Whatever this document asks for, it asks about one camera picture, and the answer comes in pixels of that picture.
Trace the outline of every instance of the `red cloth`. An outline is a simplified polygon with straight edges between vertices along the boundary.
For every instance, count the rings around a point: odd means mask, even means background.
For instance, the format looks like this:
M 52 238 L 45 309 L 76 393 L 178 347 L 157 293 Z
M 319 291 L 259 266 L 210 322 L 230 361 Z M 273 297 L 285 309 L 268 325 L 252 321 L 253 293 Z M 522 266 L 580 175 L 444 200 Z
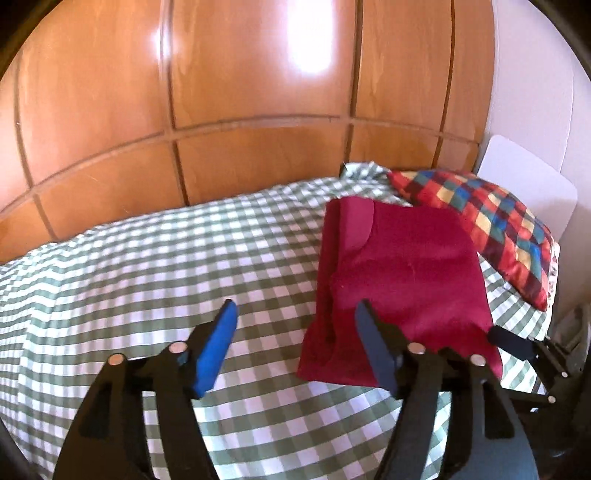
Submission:
M 376 386 L 355 328 L 362 299 L 409 341 L 479 353 L 501 377 L 501 356 L 486 339 L 492 317 L 480 263 L 456 212 L 359 197 L 329 202 L 300 378 Z

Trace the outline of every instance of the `pillow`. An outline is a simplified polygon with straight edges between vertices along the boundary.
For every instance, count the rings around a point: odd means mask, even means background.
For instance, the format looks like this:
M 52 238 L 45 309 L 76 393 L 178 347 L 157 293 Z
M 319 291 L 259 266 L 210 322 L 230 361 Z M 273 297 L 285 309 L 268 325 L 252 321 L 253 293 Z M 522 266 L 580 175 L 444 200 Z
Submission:
M 525 301 L 547 310 L 553 299 L 548 275 L 557 268 L 558 245 L 548 227 L 514 195 L 472 173 L 393 171 L 388 176 L 409 202 L 459 213 L 491 266 Z M 551 267 L 553 257 L 556 265 Z

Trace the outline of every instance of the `green checkered bedsheet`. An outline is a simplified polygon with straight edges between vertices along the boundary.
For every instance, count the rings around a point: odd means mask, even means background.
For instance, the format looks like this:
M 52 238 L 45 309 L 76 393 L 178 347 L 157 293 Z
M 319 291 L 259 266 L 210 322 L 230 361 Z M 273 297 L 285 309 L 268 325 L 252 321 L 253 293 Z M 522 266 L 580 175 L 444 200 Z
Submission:
M 220 478 L 373 478 L 400 402 L 294 373 L 314 317 L 324 206 L 347 195 L 404 203 L 385 173 L 352 164 L 341 179 L 98 226 L 0 266 L 0 416 L 26 457 L 51 478 L 110 354 L 153 355 L 232 298 L 238 329 L 214 391 L 194 403 Z M 495 323 L 541 338 L 550 312 L 480 265 Z M 504 386 L 532 388 L 528 364 L 504 353 L 503 362 Z M 166 479 L 154 397 L 144 404 L 154 471 Z M 449 407 L 442 394 L 423 478 L 440 466 Z

